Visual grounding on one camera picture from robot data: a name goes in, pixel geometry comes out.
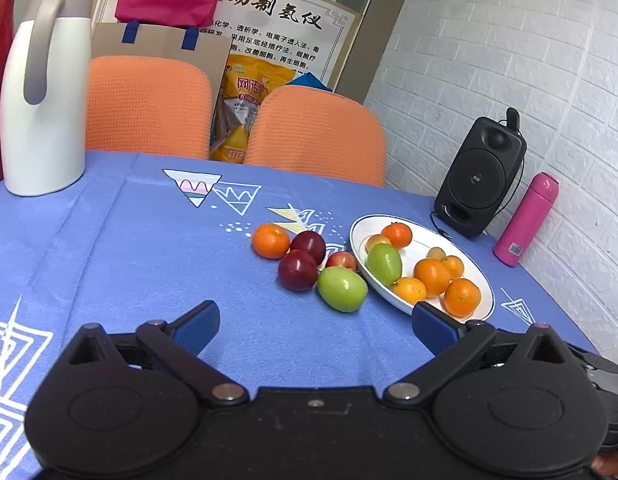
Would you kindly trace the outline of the small yellow fruit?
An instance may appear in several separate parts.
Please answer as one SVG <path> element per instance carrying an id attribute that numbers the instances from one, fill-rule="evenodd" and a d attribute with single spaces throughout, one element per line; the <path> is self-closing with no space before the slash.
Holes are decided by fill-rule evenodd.
<path id="1" fill-rule="evenodd" d="M 405 301 L 406 304 L 410 304 L 411 307 L 415 306 L 418 302 L 427 298 L 427 290 L 424 283 L 417 278 L 399 278 L 391 288 L 391 291 Z"/>

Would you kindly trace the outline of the green apple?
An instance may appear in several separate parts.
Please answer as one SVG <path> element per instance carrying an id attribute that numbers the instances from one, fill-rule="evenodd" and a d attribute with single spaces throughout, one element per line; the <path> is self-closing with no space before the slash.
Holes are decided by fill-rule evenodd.
<path id="1" fill-rule="evenodd" d="M 367 255 L 367 270 L 384 286 L 390 287 L 402 277 L 402 260 L 390 244 L 377 244 Z"/>
<path id="2" fill-rule="evenodd" d="M 343 313 L 359 310 L 369 291 L 358 273 L 342 266 L 325 268 L 318 277 L 317 287 L 323 301 Z"/>

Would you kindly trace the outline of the dark red plum front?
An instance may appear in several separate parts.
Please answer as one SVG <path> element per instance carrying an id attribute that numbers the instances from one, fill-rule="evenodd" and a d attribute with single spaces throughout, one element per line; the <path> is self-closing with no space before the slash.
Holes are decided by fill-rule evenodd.
<path id="1" fill-rule="evenodd" d="M 293 249 L 280 260 L 277 277 L 287 289 L 307 292 L 318 279 L 318 267 L 307 252 Z"/>

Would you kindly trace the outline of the dark red plum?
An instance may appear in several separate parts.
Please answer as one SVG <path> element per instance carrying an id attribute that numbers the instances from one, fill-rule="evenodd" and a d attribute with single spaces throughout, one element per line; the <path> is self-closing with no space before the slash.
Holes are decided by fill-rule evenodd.
<path id="1" fill-rule="evenodd" d="M 318 267 L 307 252 L 293 249 L 280 260 L 277 277 L 287 289 L 307 292 L 318 279 Z"/>
<path id="2" fill-rule="evenodd" d="M 326 244 L 323 237 L 315 231 L 303 231 L 297 234 L 291 241 L 290 250 L 301 250 L 307 252 L 319 266 L 323 263 L 326 255 Z"/>

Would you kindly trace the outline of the small red apple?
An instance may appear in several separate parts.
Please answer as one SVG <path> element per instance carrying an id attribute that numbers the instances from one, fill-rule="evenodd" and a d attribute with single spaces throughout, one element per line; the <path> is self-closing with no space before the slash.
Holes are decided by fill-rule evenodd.
<path id="1" fill-rule="evenodd" d="M 340 268 L 345 268 L 352 270 L 352 272 L 358 271 L 357 260 L 354 255 L 350 252 L 334 252 L 330 255 L 326 260 L 325 266 L 330 268 L 331 266 L 339 266 Z"/>

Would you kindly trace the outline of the small orange in plate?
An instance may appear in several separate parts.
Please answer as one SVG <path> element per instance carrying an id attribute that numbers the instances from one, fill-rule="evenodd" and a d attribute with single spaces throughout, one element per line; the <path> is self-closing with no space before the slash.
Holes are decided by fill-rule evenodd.
<path id="1" fill-rule="evenodd" d="M 464 274 L 464 263 L 461 258 L 453 255 L 448 255 L 441 260 L 443 266 L 449 272 L 451 280 L 462 278 Z"/>

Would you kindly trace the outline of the small yellow-green fruit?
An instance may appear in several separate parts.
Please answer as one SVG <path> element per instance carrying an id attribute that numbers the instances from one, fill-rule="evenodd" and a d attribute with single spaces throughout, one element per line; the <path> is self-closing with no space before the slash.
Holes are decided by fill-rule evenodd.
<path id="1" fill-rule="evenodd" d="M 443 248 L 440 247 L 432 247 L 426 255 L 426 258 L 434 259 L 437 261 L 443 261 L 443 259 L 445 259 L 446 257 L 446 252 L 443 250 Z"/>

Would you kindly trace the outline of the orange in plate front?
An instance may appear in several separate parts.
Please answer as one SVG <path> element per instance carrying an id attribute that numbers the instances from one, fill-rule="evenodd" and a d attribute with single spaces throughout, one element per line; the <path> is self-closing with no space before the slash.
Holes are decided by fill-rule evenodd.
<path id="1" fill-rule="evenodd" d="M 391 246 L 397 250 L 406 248 L 412 242 L 412 230 L 403 222 L 391 222 L 382 229 L 381 234 L 387 237 Z"/>

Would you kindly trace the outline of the small mandarin on table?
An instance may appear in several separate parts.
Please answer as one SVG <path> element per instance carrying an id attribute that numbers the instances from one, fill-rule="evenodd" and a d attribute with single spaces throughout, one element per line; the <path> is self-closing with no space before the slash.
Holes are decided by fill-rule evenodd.
<path id="1" fill-rule="evenodd" d="M 258 226 L 251 235 L 251 247 L 262 258 L 277 260 L 284 257 L 291 246 L 285 229 L 273 223 Z"/>

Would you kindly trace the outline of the yellow-red apple in plate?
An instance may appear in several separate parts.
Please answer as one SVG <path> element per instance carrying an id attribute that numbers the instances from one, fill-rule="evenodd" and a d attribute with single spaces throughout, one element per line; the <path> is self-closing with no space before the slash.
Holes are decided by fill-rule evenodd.
<path id="1" fill-rule="evenodd" d="M 391 240 L 386 235 L 383 235 L 383 234 L 371 235 L 367 239 L 367 243 L 365 243 L 365 250 L 367 252 L 371 252 L 371 250 L 375 246 L 381 245 L 381 244 L 391 245 Z"/>

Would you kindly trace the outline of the black speaker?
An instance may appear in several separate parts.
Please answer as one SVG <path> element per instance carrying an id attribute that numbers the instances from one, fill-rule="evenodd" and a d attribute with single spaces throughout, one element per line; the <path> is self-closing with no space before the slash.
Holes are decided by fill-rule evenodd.
<path id="1" fill-rule="evenodd" d="M 514 107 L 503 122 L 477 118 L 443 179 L 434 211 L 466 238 L 482 234 L 492 222 L 523 167 L 527 143 L 520 121 Z"/>

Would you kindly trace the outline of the white thermos jug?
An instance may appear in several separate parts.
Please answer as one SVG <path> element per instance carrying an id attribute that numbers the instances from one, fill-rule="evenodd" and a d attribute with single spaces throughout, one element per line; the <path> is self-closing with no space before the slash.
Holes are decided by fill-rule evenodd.
<path id="1" fill-rule="evenodd" d="M 0 99 L 3 180 L 18 196 L 68 188 L 85 170 L 92 0 L 30 0 Z"/>

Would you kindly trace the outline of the right orange chair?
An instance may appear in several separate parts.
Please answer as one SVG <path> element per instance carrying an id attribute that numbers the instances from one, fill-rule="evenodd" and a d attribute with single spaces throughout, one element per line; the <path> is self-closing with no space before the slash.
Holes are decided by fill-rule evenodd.
<path id="1" fill-rule="evenodd" d="M 382 186 L 386 139 L 367 107 L 337 93 L 287 84 L 260 105 L 244 162 Z"/>

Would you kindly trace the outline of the yellow snack bag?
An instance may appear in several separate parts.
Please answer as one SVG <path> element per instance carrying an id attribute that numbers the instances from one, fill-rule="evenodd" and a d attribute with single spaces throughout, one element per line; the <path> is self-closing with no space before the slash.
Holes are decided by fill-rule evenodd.
<path id="1" fill-rule="evenodd" d="M 210 158 L 243 164 L 249 133 L 269 94 L 295 78 L 295 70 L 249 55 L 230 54 L 217 105 Z"/>

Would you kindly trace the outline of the brown paper bag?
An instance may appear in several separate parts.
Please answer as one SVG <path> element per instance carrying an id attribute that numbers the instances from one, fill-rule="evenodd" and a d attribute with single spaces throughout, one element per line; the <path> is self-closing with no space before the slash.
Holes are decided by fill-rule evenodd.
<path id="1" fill-rule="evenodd" d="M 130 23 L 100 23 L 92 35 L 92 56 L 134 55 L 171 58 L 191 64 L 209 79 L 211 103 L 216 104 L 230 53 L 228 37 L 179 28 Z"/>

